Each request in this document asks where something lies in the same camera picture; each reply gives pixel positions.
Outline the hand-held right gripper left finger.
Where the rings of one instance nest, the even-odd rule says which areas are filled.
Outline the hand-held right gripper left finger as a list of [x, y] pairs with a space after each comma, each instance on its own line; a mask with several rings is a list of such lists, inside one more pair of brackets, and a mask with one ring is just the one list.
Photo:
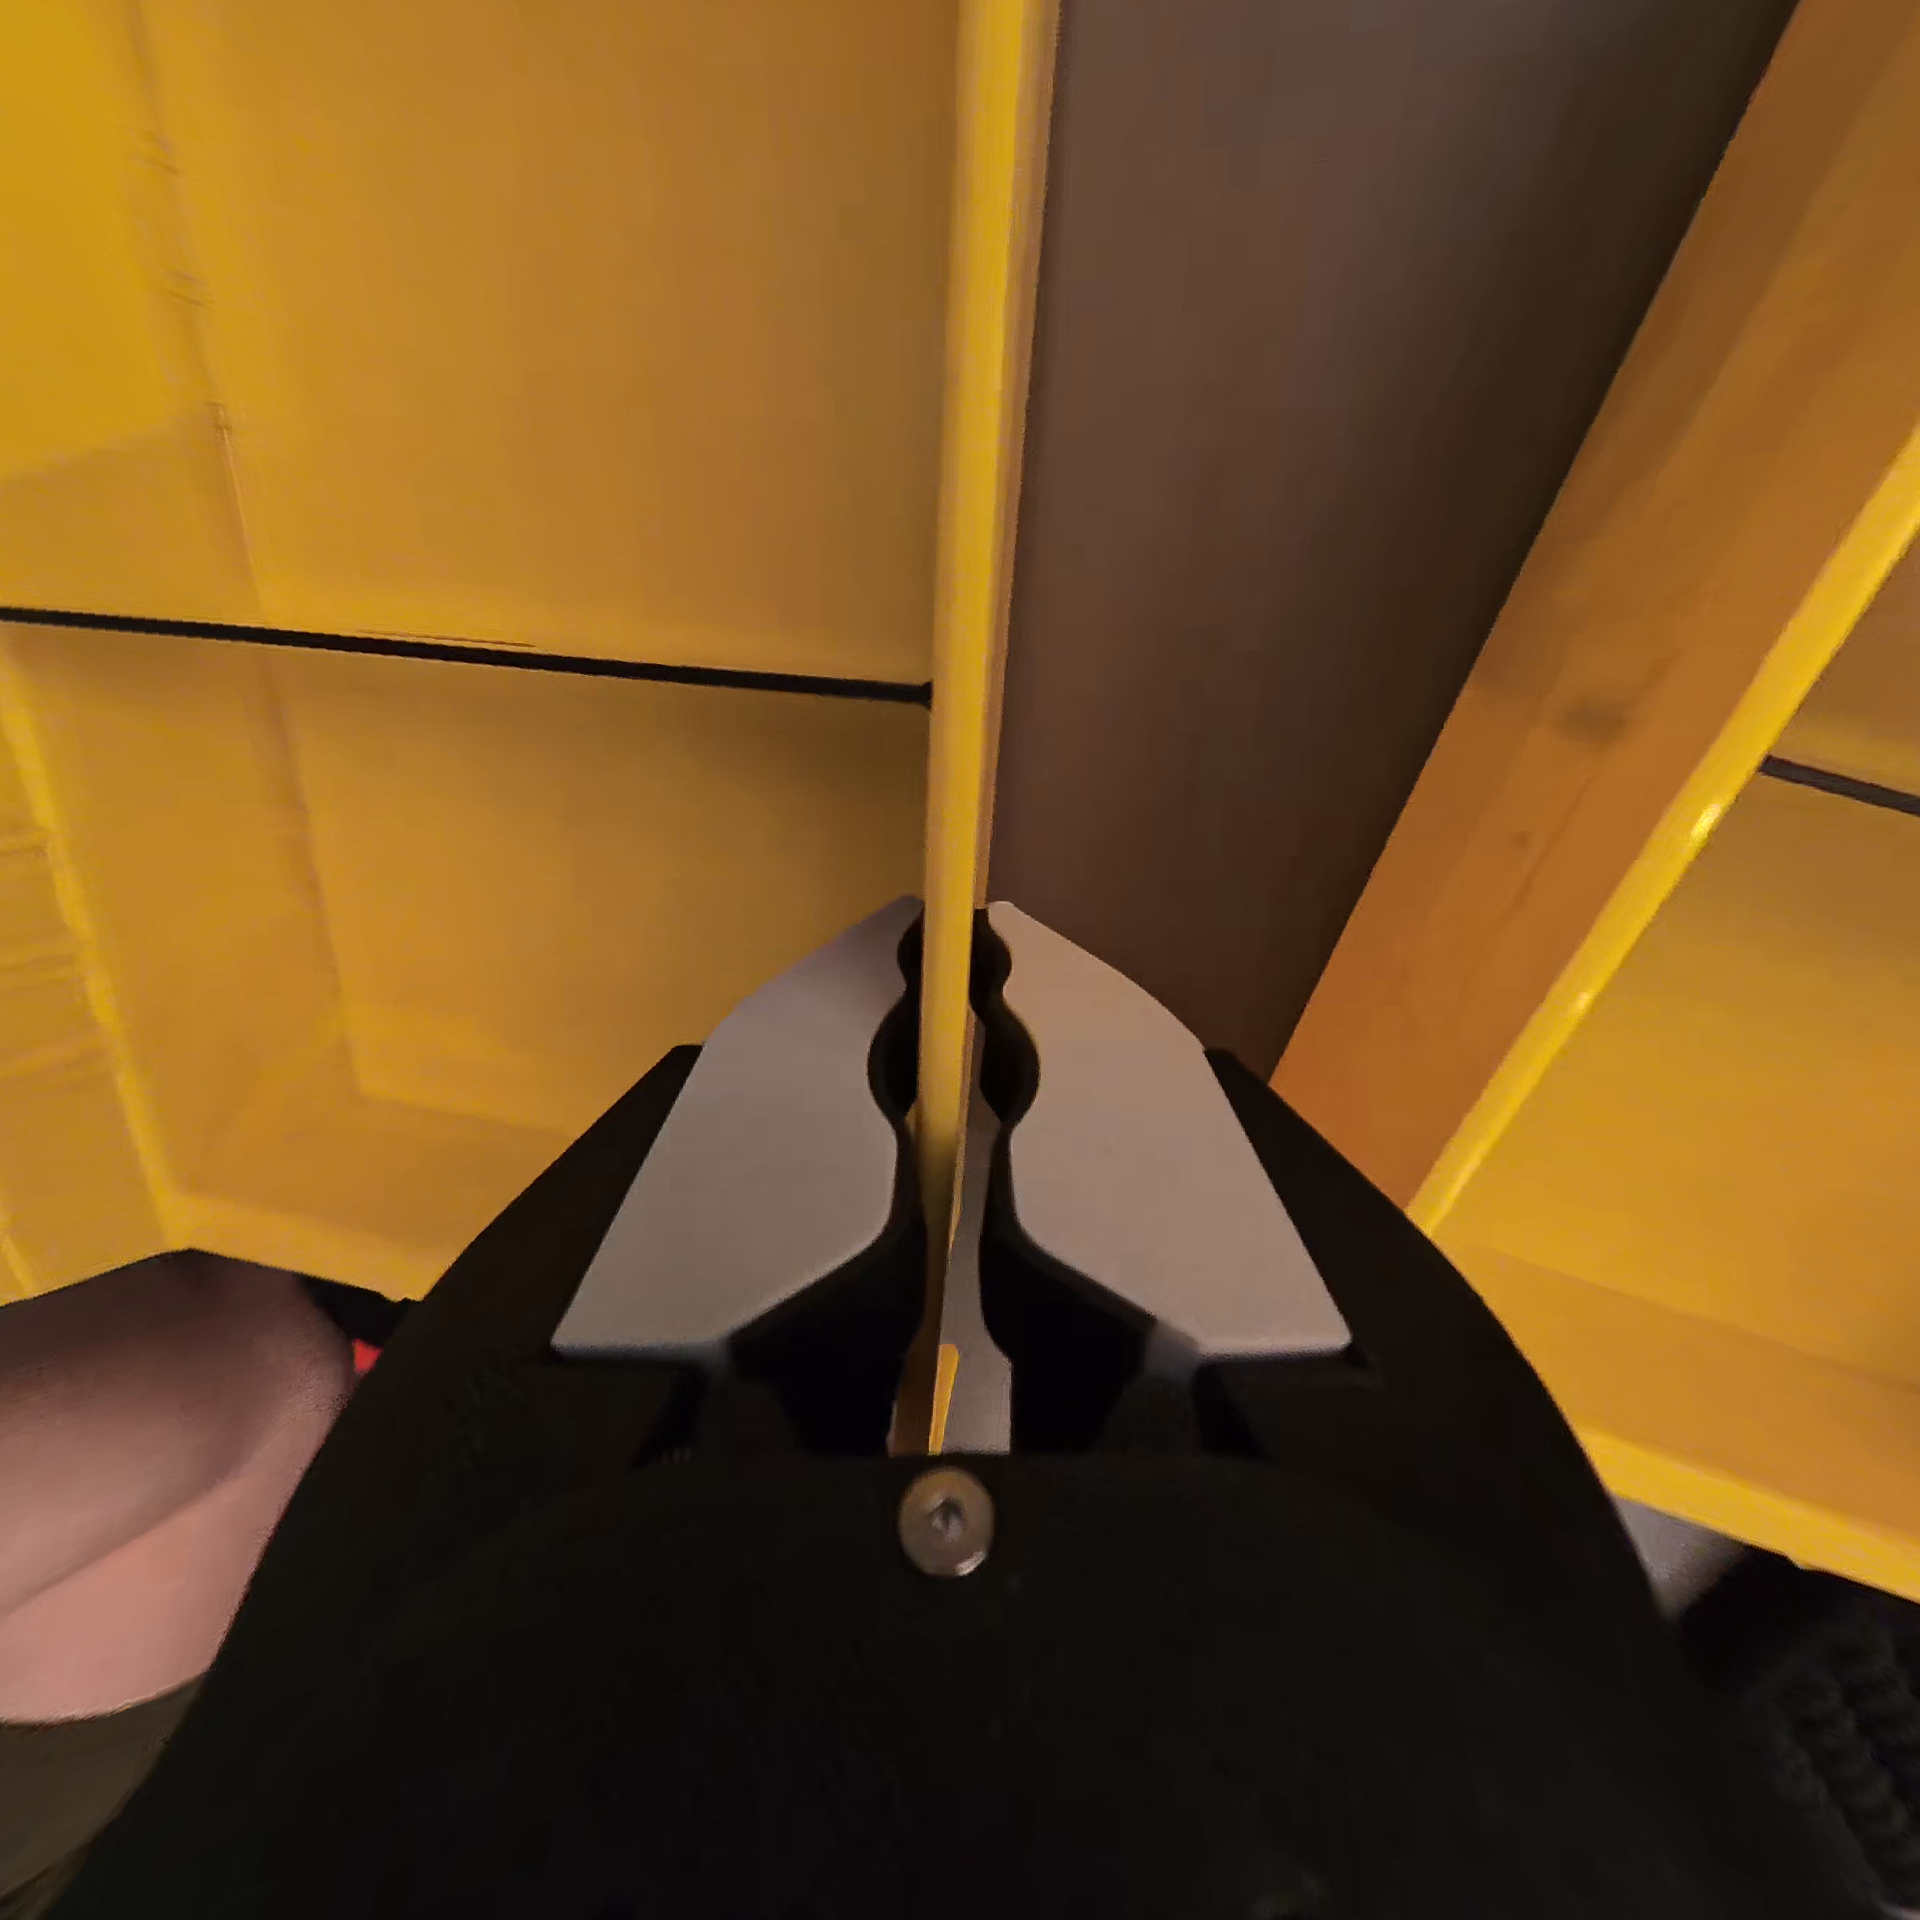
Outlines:
[[723, 1366], [779, 1385], [876, 1377], [922, 1329], [915, 1095], [924, 905], [900, 896], [744, 1000], [698, 1050], [554, 1352]]

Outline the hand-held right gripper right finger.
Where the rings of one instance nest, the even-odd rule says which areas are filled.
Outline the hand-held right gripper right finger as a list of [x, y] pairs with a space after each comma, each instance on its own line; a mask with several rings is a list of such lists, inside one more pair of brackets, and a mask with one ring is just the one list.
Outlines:
[[1121, 1396], [1353, 1332], [1228, 1099], [1158, 1000], [1012, 904], [976, 915], [976, 1240], [1012, 1396]]

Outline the yellow plastic bin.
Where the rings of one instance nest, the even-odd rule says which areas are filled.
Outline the yellow plastic bin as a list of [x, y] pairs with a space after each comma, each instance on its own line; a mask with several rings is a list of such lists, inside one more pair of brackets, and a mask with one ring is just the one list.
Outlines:
[[1276, 1088], [1628, 1500], [1916, 1599], [1917, 7], [1798, 4]]
[[954, 1247], [1060, 4], [4, 4], [4, 1303], [414, 1298], [894, 896]]

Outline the person's left forearm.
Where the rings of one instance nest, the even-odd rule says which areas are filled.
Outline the person's left forearm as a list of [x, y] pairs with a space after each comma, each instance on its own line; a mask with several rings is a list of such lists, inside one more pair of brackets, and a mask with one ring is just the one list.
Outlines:
[[262, 1265], [160, 1256], [4, 1306], [4, 1722], [200, 1680], [352, 1388], [347, 1332]]

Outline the black bin divider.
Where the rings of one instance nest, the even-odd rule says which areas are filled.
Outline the black bin divider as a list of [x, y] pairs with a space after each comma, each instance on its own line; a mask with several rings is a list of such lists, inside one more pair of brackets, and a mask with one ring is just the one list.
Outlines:
[[1916, 791], [1846, 776], [1810, 761], [1768, 755], [1761, 761], [1757, 776], [1778, 785], [1795, 785], [1836, 801], [1849, 801], [1870, 809], [1892, 811], [1906, 818], [1917, 818], [1920, 798]]
[[698, 664], [632, 660], [611, 656], [578, 656], [540, 647], [486, 644], [477, 641], [446, 641], [418, 635], [378, 635], [346, 631], [299, 631], [224, 620], [168, 616], [113, 616], [69, 609], [3, 606], [3, 622], [12, 630], [60, 634], [114, 634], [168, 641], [203, 641], [275, 649], [283, 655], [354, 656], [420, 660], [434, 666], [475, 666], [521, 674], [568, 678], [584, 681], [626, 681], [683, 688], [725, 688], [779, 692], [838, 704], [892, 704], [931, 710], [933, 684], [897, 679], [852, 679], [805, 674], [790, 670], [753, 670]]

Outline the black textured pad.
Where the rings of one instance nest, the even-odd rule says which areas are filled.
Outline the black textured pad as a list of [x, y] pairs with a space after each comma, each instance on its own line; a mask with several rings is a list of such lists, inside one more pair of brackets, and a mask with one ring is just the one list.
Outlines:
[[1745, 1553], [1692, 1599], [1678, 1634], [1856, 1897], [1916, 1915], [1916, 1600]]

